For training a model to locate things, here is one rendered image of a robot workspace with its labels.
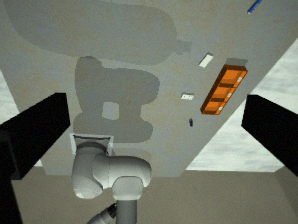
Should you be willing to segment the white domino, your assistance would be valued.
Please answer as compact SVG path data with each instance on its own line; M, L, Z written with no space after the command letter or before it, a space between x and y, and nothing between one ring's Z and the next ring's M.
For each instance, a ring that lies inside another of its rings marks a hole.
M199 66L205 68L205 66L210 62L212 58L213 56L207 53L206 56L202 59L202 61L199 63Z
M182 96L181 96L181 99L189 99L189 100L192 100L193 97L194 97L193 94L185 94L185 93L183 93Z

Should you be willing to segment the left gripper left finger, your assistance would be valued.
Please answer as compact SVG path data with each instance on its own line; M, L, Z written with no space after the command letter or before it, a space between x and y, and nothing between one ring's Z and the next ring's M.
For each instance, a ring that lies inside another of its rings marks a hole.
M0 224L23 224L11 180L22 180L70 125L66 93L0 124Z

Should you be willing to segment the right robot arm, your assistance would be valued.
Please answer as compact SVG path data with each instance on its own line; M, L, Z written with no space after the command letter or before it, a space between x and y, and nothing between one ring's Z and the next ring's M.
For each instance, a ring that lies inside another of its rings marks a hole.
M72 185L76 196L92 199L111 187L117 200L116 224L137 224L137 200L152 179L150 163L134 156L108 156L110 139L74 136ZM87 224L109 224L108 207Z

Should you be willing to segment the orange bin rack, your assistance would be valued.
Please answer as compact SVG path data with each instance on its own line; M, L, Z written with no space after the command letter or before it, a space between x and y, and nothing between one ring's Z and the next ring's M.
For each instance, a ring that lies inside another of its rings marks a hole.
M201 113L204 115L219 115L247 73L245 66L224 64L200 108Z

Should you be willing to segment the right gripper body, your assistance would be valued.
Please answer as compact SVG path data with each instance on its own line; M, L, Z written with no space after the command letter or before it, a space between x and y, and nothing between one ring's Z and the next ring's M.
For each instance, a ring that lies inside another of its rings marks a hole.
M114 204L115 203L113 203L110 207L108 207L108 211L112 217L116 216L116 208L115 208Z

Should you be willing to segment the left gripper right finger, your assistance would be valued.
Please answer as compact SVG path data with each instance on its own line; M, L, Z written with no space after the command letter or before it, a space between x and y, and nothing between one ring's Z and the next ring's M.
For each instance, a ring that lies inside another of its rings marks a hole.
M298 177L298 114L247 94L241 126Z

